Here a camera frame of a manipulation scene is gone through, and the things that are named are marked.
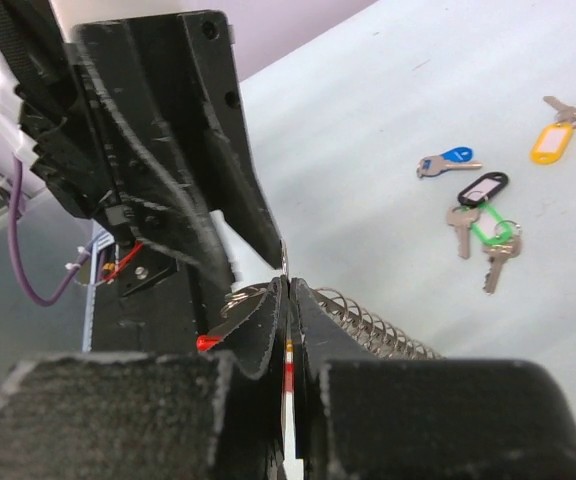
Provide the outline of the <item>key with yellow tag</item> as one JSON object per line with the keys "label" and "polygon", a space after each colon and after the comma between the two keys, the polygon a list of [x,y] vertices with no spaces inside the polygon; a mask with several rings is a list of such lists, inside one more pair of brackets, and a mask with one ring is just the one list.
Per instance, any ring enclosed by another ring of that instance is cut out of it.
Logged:
{"label": "key with yellow tag", "polygon": [[540,132],[529,157],[538,165],[559,161],[576,131],[576,106],[568,105],[554,96],[544,96],[543,101],[555,110],[554,122]]}

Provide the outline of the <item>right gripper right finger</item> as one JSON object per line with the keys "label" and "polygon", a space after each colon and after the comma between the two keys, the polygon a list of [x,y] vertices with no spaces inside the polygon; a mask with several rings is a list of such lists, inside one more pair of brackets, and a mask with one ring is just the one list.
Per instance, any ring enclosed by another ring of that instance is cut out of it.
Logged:
{"label": "right gripper right finger", "polygon": [[290,285],[296,450],[308,479],[576,479],[554,378],[513,359],[380,359]]}

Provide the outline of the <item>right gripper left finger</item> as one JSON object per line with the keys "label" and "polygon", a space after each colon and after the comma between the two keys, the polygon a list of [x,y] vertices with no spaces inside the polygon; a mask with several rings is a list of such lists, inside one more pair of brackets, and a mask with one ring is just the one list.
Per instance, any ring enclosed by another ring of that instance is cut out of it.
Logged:
{"label": "right gripper left finger", "polygon": [[0,479],[280,479],[288,285],[205,353],[48,354],[0,387]]}

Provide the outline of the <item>red handled metal key holder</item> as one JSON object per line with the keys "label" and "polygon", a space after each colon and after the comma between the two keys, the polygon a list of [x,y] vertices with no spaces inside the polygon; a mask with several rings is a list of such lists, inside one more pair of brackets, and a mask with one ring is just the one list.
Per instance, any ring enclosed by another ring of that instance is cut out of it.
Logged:
{"label": "red handled metal key holder", "polygon": [[293,370],[297,455],[313,478],[379,476],[405,442],[393,411],[379,413],[386,384],[435,350],[353,299],[301,279],[277,278],[229,293],[221,320],[188,364],[207,377],[184,408],[199,420],[183,450],[210,478],[268,479],[281,467],[283,372]]}

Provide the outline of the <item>key with blue tag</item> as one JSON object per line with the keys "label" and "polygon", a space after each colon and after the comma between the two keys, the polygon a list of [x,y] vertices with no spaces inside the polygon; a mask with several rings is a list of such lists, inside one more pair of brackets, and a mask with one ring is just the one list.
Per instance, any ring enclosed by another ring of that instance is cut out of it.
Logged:
{"label": "key with blue tag", "polygon": [[470,147],[459,146],[439,155],[422,158],[416,168],[419,179],[438,177],[449,171],[478,170],[483,164],[474,160]]}

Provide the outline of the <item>keys with black green tags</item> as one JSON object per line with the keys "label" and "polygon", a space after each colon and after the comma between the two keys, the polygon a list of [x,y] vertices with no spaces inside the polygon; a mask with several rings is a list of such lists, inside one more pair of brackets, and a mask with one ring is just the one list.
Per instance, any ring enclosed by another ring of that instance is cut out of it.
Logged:
{"label": "keys with black green tags", "polygon": [[484,202],[476,208],[478,219],[471,231],[482,245],[489,262],[483,290],[494,294],[504,265],[522,251],[522,228],[514,220],[504,218],[490,203]]}

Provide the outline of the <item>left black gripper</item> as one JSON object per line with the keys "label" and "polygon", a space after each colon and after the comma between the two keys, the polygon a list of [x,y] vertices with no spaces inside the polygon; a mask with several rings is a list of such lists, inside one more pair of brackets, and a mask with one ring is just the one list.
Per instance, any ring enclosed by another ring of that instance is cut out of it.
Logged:
{"label": "left black gripper", "polygon": [[51,10],[19,9],[15,33],[27,60],[18,90],[22,129],[38,147],[33,172],[71,214],[229,290],[207,147],[212,118],[243,125],[226,14],[117,15],[67,40]]}

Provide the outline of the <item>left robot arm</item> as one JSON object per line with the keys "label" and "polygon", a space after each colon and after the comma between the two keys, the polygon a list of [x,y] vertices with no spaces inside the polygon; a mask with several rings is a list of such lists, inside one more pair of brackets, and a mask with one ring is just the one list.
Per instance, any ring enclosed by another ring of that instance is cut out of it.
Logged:
{"label": "left robot arm", "polygon": [[0,1],[0,193],[49,191],[121,244],[235,280],[213,221],[268,265],[229,18],[201,1]]}

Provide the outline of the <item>key with black tag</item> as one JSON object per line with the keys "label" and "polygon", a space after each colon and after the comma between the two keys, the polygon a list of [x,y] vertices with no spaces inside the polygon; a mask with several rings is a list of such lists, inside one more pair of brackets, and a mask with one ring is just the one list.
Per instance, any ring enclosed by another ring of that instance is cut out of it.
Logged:
{"label": "key with black tag", "polygon": [[509,177],[507,174],[488,172],[473,181],[457,195],[457,205],[450,207],[446,213],[446,224],[452,227],[456,234],[460,258],[470,258],[470,230],[480,219],[480,207],[500,193],[508,184]]}

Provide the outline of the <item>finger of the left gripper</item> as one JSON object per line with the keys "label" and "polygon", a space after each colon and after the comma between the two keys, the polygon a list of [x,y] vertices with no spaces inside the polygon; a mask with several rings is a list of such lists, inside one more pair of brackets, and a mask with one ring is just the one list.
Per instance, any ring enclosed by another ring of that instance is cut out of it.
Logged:
{"label": "finger of the left gripper", "polygon": [[259,185],[245,127],[228,129],[212,118],[207,147],[217,205],[226,222],[271,268],[279,269],[280,232]]}

